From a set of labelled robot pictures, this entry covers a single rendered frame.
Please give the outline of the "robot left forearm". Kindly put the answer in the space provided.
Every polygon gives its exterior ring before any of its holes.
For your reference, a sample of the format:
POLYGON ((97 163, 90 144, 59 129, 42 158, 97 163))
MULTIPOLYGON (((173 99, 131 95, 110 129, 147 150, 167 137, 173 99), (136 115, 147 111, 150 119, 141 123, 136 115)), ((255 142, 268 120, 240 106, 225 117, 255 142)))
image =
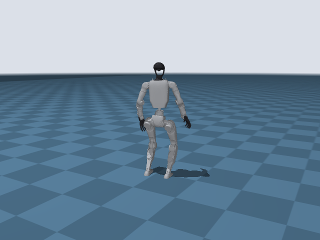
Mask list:
POLYGON ((143 116, 143 106, 136 104, 136 109, 137 109, 137 115, 140 118, 140 120, 144 119, 143 116))

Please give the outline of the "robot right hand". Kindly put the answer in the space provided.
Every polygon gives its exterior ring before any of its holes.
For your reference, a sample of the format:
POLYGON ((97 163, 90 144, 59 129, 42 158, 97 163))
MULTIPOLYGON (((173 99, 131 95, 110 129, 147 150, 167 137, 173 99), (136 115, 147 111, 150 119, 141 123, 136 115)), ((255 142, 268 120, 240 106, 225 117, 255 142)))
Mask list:
POLYGON ((183 122, 185 122, 186 121, 186 125, 185 125, 185 127, 187 126, 187 128, 191 128, 191 123, 190 123, 190 121, 189 121, 189 119, 188 119, 188 116, 184 116, 184 121, 183 122))

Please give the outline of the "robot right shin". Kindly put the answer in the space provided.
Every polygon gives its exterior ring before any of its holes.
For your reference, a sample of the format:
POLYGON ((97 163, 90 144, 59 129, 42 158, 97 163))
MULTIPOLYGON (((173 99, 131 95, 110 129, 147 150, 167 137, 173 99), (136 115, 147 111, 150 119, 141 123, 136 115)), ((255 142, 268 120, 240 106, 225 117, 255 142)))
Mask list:
POLYGON ((174 163, 176 161, 177 152, 178 152, 178 146, 177 145, 174 146, 173 152, 172 151, 168 152, 167 169, 166 169, 166 174, 168 172, 168 175, 171 174, 172 167, 173 167, 173 165, 174 165, 174 163))

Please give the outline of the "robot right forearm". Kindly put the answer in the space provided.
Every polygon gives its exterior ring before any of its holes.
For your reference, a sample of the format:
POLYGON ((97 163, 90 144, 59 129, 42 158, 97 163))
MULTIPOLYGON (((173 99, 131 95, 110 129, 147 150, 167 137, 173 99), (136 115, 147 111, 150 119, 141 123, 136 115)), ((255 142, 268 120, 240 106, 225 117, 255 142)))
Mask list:
MULTIPOLYGON (((182 98, 181 98, 182 99, 182 98)), ((183 102, 183 99, 182 99, 182 102, 183 102)), ((180 114, 181 114, 181 118, 184 119, 184 116, 187 116, 186 115, 186 110, 185 110, 185 105, 184 105, 184 102, 182 104, 180 104, 178 106, 179 108, 179 111, 180 111, 180 114)))

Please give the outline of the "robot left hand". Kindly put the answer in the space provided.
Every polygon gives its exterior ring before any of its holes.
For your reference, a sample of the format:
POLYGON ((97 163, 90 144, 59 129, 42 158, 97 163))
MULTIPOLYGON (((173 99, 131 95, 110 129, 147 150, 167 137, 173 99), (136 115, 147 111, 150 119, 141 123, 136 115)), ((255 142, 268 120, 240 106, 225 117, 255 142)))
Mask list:
MULTIPOLYGON (((143 130, 144 130, 144 129, 146 130, 146 128, 143 126, 143 125, 144 125, 145 118, 141 120, 140 117, 138 117, 138 119, 139 119, 139 121, 140 121, 140 123, 139 123, 140 129, 141 129, 141 130, 142 130, 142 129, 143 129, 143 130)), ((142 131, 143 131, 143 130, 142 130, 142 131)), ((145 131, 145 130, 144 130, 144 131, 145 131)))

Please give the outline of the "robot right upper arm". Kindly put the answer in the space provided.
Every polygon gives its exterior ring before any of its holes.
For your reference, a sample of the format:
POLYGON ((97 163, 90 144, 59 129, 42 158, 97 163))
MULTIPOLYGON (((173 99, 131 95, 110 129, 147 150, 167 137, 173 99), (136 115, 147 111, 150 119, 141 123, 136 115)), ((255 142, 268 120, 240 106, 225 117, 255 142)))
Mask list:
POLYGON ((176 98, 175 103, 177 105, 183 104, 183 101, 181 99, 181 95, 180 95, 179 89, 177 87, 177 84, 175 82, 173 82, 173 81, 167 81, 167 82, 168 82, 169 88, 172 89, 172 92, 173 92, 173 94, 174 94, 174 96, 176 98))

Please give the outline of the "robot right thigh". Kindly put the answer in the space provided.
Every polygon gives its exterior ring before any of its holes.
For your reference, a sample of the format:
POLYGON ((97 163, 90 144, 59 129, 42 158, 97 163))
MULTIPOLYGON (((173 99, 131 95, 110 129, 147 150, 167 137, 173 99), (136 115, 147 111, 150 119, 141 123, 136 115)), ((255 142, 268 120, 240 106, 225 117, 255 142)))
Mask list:
POLYGON ((169 119, 163 121, 163 126, 164 129, 167 131, 170 140, 169 151, 174 152, 175 145, 178 145, 176 125, 173 120, 169 119))

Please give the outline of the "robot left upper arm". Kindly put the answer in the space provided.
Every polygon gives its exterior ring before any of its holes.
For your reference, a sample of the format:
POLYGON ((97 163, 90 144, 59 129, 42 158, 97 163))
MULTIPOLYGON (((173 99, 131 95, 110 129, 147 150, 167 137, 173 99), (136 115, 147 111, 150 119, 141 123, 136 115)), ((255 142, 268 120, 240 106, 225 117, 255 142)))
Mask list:
POLYGON ((144 82, 141 86, 141 90, 139 92, 138 99, 136 101, 138 105, 143 106, 145 104, 145 101, 143 100, 143 98, 145 97, 148 89, 149 89, 149 82, 144 82))

